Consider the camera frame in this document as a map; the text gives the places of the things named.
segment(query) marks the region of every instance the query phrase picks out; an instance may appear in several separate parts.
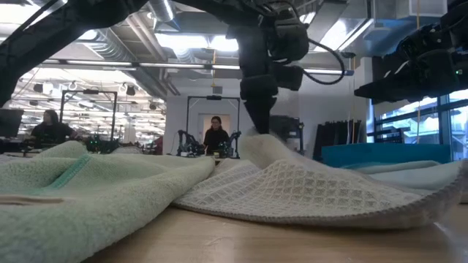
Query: green stripe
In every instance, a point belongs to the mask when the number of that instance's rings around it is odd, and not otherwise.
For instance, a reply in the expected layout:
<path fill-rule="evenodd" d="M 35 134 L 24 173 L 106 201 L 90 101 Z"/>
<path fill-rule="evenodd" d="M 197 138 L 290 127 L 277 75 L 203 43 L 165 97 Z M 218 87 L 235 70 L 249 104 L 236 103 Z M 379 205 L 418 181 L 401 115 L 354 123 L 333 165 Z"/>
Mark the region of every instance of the green stripe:
<path fill-rule="evenodd" d="M 81 169 L 91 160 L 91 156 L 83 154 L 70 168 L 67 169 L 62 175 L 60 175 L 53 183 L 49 186 L 43 187 L 33 191 L 32 194 L 42 194 L 47 191 L 58 190 L 64 187 L 74 176 L 81 171 Z"/>

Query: woman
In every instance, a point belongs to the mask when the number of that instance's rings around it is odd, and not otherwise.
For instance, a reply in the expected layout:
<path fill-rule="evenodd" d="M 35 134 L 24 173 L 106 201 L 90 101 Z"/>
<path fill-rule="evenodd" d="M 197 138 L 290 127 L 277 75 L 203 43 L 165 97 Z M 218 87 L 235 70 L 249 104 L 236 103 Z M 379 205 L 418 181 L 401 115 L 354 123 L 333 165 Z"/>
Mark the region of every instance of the woman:
<path fill-rule="evenodd" d="M 43 122 L 35 126 L 31 133 L 31 138 L 40 142 L 63 143 L 66 136 L 75 138 L 77 132 L 68 125 L 59 123 L 59 117 L 54 110 L 46 110 Z"/>
<path fill-rule="evenodd" d="M 206 155 L 212 155 L 215 150 L 218 150 L 219 143 L 229 141 L 229 135 L 222 129 L 221 118 L 214 116 L 211 118 L 211 128 L 206 131 L 205 141 L 203 146 L 206 149 Z"/>

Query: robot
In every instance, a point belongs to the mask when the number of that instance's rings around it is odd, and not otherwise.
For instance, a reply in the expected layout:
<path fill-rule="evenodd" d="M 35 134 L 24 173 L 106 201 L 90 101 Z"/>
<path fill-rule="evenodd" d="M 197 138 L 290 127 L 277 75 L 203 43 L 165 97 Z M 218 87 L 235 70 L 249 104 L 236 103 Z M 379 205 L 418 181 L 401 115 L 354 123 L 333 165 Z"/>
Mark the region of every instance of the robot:
<path fill-rule="evenodd" d="M 57 1 L 50 0 L 0 45 L 0 106 L 10 99 L 23 74 L 86 31 L 123 21 L 148 0 L 68 0 L 31 25 Z M 278 87 L 297 91 L 303 75 L 323 85 L 333 85 L 344 76 L 344 63 L 339 54 L 308 39 L 308 25 L 300 22 L 297 10 L 287 0 L 175 1 L 209 12 L 229 25 L 227 38 L 237 39 L 239 45 L 239 66 L 243 73 L 241 98 L 260 134 L 269 131 L 270 110 L 276 102 Z M 453 69 L 466 63 L 467 55 L 449 50 L 467 49 L 468 2 L 454 3 L 439 25 L 416 31 L 400 43 L 394 54 L 382 58 L 383 64 L 390 65 L 389 76 L 359 88 L 355 95 L 394 102 L 408 97 L 440 96 L 461 89 L 460 81 L 468 81 L 467 75 L 455 75 Z M 299 66 L 287 66 L 307 54 L 309 43 L 324 48 L 339 61 L 340 77 L 323 82 Z M 395 68 L 404 62 L 408 67 L 403 71 Z M 441 64 L 448 67 L 437 72 L 435 65 Z M 444 82 L 451 88 L 441 88 L 439 84 Z"/>
<path fill-rule="evenodd" d="M 106 28 L 137 12 L 148 0 L 69 0 L 41 21 L 30 25 L 58 0 L 50 0 L 0 45 L 0 106 L 10 99 L 18 79 L 76 40 L 88 30 Z M 303 74 L 319 81 L 299 66 L 286 66 L 302 59 L 309 43 L 330 48 L 307 37 L 307 26 L 297 10 L 285 0 L 176 0 L 209 12 L 229 25 L 228 39 L 237 39 L 239 66 L 243 73 L 241 98 L 261 134 L 268 133 L 270 109 L 278 87 L 297 91 Z"/>

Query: black equipment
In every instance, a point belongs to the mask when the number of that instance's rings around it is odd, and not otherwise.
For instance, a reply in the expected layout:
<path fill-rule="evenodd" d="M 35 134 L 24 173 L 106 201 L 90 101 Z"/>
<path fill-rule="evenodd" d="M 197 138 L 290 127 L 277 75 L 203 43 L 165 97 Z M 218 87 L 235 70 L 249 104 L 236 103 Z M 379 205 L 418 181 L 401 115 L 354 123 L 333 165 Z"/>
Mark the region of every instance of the black equipment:
<path fill-rule="evenodd" d="M 21 125 L 23 110 L 0 109 L 0 137 L 16 137 Z"/>
<path fill-rule="evenodd" d="M 403 39 L 396 51 L 373 57 L 374 82 L 356 96 L 377 101 L 416 102 L 468 88 L 468 1 L 449 6 L 439 24 L 431 24 Z"/>
<path fill-rule="evenodd" d="M 229 137 L 229 141 L 227 142 L 221 142 L 219 144 L 219 158 L 233 158 L 233 159 L 239 159 L 239 152 L 238 152 L 238 140 L 239 137 L 241 136 L 240 131 L 235 131 L 231 134 Z M 232 147 L 233 140 L 235 140 L 235 156 L 234 156 L 234 149 Z"/>
<path fill-rule="evenodd" d="M 69 0 L 47 17 L 32 22 L 54 5 L 50 0 L 0 45 L 0 106 L 8 101 L 18 79 L 29 70 L 76 40 L 86 31 L 113 26 L 148 0 Z M 241 98 L 255 127 L 268 133 L 270 109 L 278 86 L 297 91 L 302 74 L 320 84 L 331 85 L 344 76 L 344 63 L 329 47 L 308 39 L 296 8 L 286 0 L 175 0 L 215 15 L 230 27 L 227 38 L 239 45 L 243 73 Z M 341 76 L 329 83 L 317 80 L 299 66 L 286 66 L 302 59 L 309 42 L 324 48 L 339 61 Z"/>
<path fill-rule="evenodd" d="M 289 116 L 273 115 L 270 117 L 270 130 L 274 132 L 283 142 L 288 139 L 299 139 L 299 150 L 304 155 L 303 128 L 299 118 Z"/>
<path fill-rule="evenodd" d="M 86 150 L 91 153 L 109 154 L 120 147 L 118 140 L 101 140 L 99 134 L 94 134 L 84 141 L 86 144 Z"/>
<path fill-rule="evenodd" d="M 182 156 L 182 153 L 187 153 L 185 157 L 198 157 L 205 154 L 205 147 L 201 145 L 193 135 L 186 131 L 178 130 L 178 148 L 177 156 Z"/>

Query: desk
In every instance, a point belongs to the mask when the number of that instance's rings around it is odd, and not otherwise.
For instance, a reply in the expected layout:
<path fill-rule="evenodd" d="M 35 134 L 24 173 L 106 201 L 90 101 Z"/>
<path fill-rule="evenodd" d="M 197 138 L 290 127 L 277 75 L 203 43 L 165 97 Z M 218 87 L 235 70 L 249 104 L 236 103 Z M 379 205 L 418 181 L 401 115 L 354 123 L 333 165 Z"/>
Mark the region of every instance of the desk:
<path fill-rule="evenodd" d="M 468 206 L 440 224 L 407 231 L 274 226 L 168 208 L 85 263 L 343 262 L 468 260 Z"/>

